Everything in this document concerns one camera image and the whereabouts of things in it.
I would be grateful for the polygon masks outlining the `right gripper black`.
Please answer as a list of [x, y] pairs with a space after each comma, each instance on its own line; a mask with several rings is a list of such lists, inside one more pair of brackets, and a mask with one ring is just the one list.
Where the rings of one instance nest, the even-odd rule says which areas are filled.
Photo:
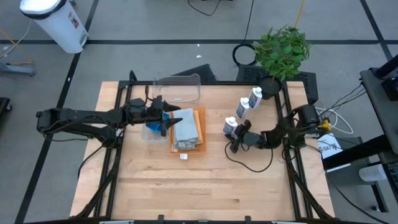
[[263, 148], [264, 147], [264, 136], [256, 133], [248, 132], [251, 128], [250, 120], [246, 119], [243, 124], [240, 124], [235, 129], [235, 134], [243, 134], [243, 141], [235, 139], [230, 142], [229, 150], [232, 153], [237, 153], [239, 148], [243, 144], [249, 147]]

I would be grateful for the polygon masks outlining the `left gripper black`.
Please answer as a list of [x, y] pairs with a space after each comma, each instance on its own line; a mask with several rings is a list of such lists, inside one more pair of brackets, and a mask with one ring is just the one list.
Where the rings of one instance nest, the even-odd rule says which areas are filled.
[[164, 112], [171, 112], [180, 110], [181, 107], [170, 105], [167, 102], [163, 102], [162, 96], [157, 96], [152, 100], [151, 106], [147, 109], [147, 118], [145, 123], [160, 123], [161, 136], [166, 137], [167, 130], [178, 122], [182, 121], [182, 118], [170, 118], [163, 119], [163, 107]]

